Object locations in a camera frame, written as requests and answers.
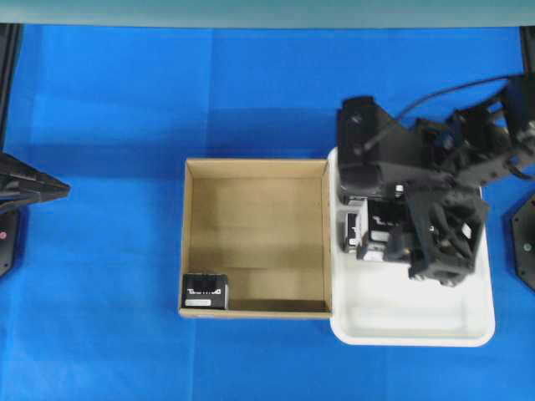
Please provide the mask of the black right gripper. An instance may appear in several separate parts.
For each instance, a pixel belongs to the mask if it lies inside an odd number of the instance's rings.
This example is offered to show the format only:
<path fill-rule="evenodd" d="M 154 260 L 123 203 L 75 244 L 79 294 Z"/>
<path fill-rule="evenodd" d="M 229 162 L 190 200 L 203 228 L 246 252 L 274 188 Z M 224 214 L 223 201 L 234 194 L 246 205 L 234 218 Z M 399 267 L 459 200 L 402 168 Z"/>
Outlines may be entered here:
<path fill-rule="evenodd" d="M 409 261 L 409 278 L 435 280 L 445 287 L 461 284 L 475 271 L 489 205 L 476 188 L 446 183 L 414 183 L 405 202 L 415 230 L 393 229 L 386 261 Z"/>

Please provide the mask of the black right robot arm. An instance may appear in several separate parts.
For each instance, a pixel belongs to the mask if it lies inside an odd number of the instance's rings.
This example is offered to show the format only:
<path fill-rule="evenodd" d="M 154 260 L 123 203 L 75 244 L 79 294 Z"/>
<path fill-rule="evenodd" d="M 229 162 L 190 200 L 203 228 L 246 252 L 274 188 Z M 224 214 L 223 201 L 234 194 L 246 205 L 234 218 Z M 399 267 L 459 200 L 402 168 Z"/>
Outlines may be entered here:
<path fill-rule="evenodd" d="M 416 124 L 425 138 L 429 173 L 404 183 L 406 219 L 390 232 L 387 261 L 409 263 L 412 280 L 455 287 L 476 270 L 489 205 L 481 189 L 509 175 L 532 176 L 534 161 L 534 76 L 507 77 L 494 95 L 457 109 L 434 133 Z"/>

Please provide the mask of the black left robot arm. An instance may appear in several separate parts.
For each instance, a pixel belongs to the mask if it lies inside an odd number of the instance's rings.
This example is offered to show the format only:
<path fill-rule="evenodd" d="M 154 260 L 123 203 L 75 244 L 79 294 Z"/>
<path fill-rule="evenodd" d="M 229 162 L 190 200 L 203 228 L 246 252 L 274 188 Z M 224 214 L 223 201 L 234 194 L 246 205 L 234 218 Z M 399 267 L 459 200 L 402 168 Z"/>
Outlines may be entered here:
<path fill-rule="evenodd" d="M 68 184 L 1 153 L 2 214 L 23 206 L 61 199 L 69 192 Z"/>

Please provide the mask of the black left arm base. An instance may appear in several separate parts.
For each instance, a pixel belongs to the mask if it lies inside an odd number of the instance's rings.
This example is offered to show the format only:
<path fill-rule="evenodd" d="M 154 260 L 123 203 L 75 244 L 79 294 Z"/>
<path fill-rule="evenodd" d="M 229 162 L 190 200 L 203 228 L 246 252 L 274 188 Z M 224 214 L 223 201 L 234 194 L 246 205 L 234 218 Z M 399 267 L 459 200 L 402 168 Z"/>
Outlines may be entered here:
<path fill-rule="evenodd" d="M 17 264 L 21 251 L 23 213 L 20 210 L 1 214 L 1 277 Z"/>

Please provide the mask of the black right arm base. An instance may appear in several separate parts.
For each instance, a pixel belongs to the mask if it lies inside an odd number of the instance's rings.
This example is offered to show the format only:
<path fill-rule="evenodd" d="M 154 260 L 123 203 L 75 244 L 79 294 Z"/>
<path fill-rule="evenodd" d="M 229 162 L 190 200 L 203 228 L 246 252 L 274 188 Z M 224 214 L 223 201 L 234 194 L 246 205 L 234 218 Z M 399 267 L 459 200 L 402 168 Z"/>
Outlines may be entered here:
<path fill-rule="evenodd" d="M 516 274 L 532 291 L 535 287 L 534 204 L 534 195 L 531 195 L 512 217 L 512 240 Z"/>

